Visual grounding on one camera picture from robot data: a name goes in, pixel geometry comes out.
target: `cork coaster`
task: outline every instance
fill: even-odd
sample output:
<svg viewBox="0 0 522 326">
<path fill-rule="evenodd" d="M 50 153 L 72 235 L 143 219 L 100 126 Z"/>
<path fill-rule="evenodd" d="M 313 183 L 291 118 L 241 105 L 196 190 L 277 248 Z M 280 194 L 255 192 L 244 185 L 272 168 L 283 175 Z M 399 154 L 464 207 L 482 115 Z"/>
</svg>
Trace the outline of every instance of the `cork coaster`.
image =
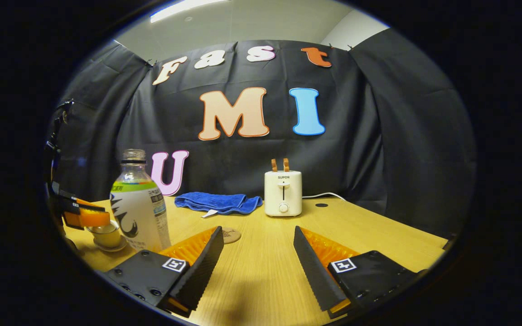
<svg viewBox="0 0 522 326">
<path fill-rule="evenodd" d="M 232 227 L 223 227 L 223 242 L 225 244 L 232 244 L 239 240 L 241 233 Z"/>
</svg>

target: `blue letter i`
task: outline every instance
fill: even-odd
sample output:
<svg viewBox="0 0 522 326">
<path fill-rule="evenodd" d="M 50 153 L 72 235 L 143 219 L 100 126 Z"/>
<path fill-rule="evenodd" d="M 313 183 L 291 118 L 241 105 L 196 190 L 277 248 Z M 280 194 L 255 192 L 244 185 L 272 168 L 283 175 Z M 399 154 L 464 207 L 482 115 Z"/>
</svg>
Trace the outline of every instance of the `blue letter i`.
<svg viewBox="0 0 522 326">
<path fill-rule="evenodd" d="M 319 123 L 315 102 L 319 92 L 313 88 L 292 88 L 290 95 L 295 98 L 295 105 L 298 109 L 298 124 L 294 126 L 294 132 L 304 136 L 323 134 L 325 127 Z"/>
</svg>

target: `bottle label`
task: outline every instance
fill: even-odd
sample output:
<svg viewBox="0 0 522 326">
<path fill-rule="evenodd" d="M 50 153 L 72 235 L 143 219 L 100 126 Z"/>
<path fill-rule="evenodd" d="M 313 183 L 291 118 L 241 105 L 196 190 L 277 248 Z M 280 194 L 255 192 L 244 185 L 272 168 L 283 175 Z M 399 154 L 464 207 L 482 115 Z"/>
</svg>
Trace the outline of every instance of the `bottle label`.
<svg viewBox="0 0 522 326">
<path fill-rule="evenodd" d="M 154 182 L 116 182 L 110 198 L 114 217 L 133 248 L 160 252 L 170 246 L 166 205 Z"/>
</svg>

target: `blue towel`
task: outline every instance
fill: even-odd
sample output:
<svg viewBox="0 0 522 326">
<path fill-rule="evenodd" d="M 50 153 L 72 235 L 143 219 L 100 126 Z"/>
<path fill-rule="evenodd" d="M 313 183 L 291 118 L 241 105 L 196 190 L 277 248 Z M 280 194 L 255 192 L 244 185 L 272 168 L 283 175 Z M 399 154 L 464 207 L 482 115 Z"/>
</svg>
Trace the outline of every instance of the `blue towel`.
<svg viewBox="0 0 522 326">
<path fill-rule="evenodd" d="M 245 195 L 213 195 L 206 192 L 187 192 L 174 199 L 177 207 L 188 207 L 193 211 L 209 211 L 215 209 L 220 215 L 240 213 L 250 214 L 263 204 L 263 199 L 256 196 L 247 199 Z"/>
</svg>

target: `ceiling light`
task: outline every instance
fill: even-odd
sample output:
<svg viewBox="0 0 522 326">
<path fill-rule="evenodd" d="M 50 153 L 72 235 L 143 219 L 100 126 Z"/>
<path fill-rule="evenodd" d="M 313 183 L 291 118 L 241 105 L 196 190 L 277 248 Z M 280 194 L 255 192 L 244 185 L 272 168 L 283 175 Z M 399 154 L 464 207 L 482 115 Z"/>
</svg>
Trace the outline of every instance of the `ceiling light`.
<svg viewBox="0 0 522 326">
<path fill-rule="evenodd" d="M 150 22 L 154 23 L 155 21 L 159 21 L 161 19 L 165 19 L 166 17 L 172 16 L 175 13 L 183 12 L 185 10 L 196 8 L 202 5 L 214 4 L 215 2 L 222 1 L 228 0 L 184 0 L 179 2 L 178 4 L 167 7 L 153 14 L 150 17 Z"/>
</svg>

